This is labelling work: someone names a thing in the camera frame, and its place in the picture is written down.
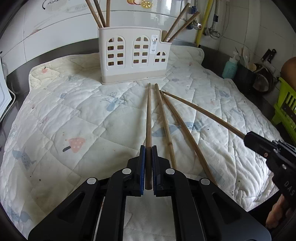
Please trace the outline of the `right hand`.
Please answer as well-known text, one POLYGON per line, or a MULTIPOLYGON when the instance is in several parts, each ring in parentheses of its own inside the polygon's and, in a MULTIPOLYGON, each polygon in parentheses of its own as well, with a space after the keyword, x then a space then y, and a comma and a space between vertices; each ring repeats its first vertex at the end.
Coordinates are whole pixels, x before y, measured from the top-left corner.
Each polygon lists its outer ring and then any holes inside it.
POLYGON ((285 200, 285 197, 281 195, 276 202, 276 204, 273 205, 272 210, 268 214, 267 220, 266 220, 266 227, 271 229, 277 227, 279 221, 283 217, 283 215, 286 213, 287 209, 287 202, 285 200))

